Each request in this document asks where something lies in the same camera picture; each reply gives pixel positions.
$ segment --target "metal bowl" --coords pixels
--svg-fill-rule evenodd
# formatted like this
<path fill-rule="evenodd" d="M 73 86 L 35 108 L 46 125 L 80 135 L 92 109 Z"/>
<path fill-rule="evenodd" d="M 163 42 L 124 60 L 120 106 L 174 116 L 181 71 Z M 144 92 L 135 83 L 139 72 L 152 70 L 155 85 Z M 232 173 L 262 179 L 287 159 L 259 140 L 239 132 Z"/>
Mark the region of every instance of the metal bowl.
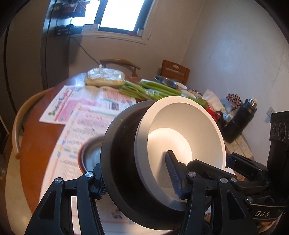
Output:
<path fill-rule="evenodd" d="M 86 142 L 78 153 L 78 165 L 83 174 L 92 171 L 100 162 L 100 151 L 104 135 L 100 135 Z"/>
<path fill-rule="evenodd" d="M 158 82 L 158 83 L 164 84 L 164 85 L 166 85 L 168 87 L 171 87 L 173 89 L 177 89 L 178 88 L 178 85 L 174 81 L 172 81 L 172 80 L 170 80 L 170 79 L 168 79 L 166 77 L 155 76 L 155 81 Z"/>

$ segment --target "window sill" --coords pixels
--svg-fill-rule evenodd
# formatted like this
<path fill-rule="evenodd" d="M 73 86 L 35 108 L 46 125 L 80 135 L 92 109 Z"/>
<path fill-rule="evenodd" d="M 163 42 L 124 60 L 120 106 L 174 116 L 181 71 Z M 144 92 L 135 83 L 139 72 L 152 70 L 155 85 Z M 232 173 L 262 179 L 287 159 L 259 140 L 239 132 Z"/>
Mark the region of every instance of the window sill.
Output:
<path fill-rule="evenodd" d="M 102 31 L 83 31 L 81 34 L 74 34 L 72 37 L 84 37 L 84 38 L 111 38 L 111 39 L 118 39 L 123 41 L 129 41 L 139 44 L 144 44 L 142 38 L 130 36 L 126 34 L 119 34 L 119 33 L 111 33 L 111 32 L 102 32 Z"/>

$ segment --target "red item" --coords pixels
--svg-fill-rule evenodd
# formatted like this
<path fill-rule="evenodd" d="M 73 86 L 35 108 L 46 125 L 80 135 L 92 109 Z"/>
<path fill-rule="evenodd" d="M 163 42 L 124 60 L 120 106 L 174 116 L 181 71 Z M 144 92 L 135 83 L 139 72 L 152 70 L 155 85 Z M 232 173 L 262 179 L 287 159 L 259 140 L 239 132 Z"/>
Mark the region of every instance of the red item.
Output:
<path fill-rule="evenodd" d="M 215 113 L 213 110 L 210 109 L 209 106 L 206 108 L 206 110 L 212 116 L 212 118 L 215 120 L 215 122 L 217 122 L 217 120 L 221 117 L 221 115 L 219 113 Z"/>

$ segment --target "white paper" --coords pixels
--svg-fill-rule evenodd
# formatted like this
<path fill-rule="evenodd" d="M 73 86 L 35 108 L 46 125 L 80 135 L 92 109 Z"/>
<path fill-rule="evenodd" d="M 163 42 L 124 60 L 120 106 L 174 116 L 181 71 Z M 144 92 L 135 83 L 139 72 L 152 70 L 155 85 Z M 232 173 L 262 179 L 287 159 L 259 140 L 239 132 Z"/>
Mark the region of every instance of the white paper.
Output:
<path fill-rule="evenodd" d="M 40 122 L 66 124 L 77 103 L 123 111 L 136 103 L 135 98 L 111 87 L 64 86 L 40 118 Z"/>
<path fill-rule="evenodd" d="M 119 113 L 120 110 L 109 110 L 80 103 L 76 105 L 50 157 L 41 187 L 40 200 L 55 178 L 62 177 L 64 180 L 70 180 L 82 175 L 77 160 L 80 148 L 90 138 L 104 135 L 109 124 Z M 166 231 L 142 227 L 128 219 L 115 206 L 108 194 L 104 195 L 101 200 L 96 200 L 96 204 L 106 235 L 166 233 Z M 72 197 L 71 207 L 74 234 L 81 234 L 75 197 Z"/>
<path fill-rule="evenodd" d="M 223 113 L 226 112 L 226 109 L 223 107 L 219 98 L 210 89 L 207 89 L 205 91 L 205 93 L 202 96 L 202 99 L 207 101 L 210 108 L 214 112 L 216 112 L 216 111 L 222 111 Z"/>

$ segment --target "black thermos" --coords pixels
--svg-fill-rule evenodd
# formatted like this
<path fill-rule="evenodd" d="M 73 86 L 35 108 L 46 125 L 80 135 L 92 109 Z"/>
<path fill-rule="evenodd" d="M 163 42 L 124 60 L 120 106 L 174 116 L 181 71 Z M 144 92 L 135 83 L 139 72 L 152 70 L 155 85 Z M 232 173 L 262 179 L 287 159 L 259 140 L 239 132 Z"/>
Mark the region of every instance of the black thermos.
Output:
<path fill-rule="evenodd" d="M 241 105 L 235 116 L 229 121 L 229 123 L 223 128 L 222 136 L 228 143 L 232 143 L 253 119 L 257 106 L 257 100 L 252 97 L 247 99 L 245 103 Z"/>

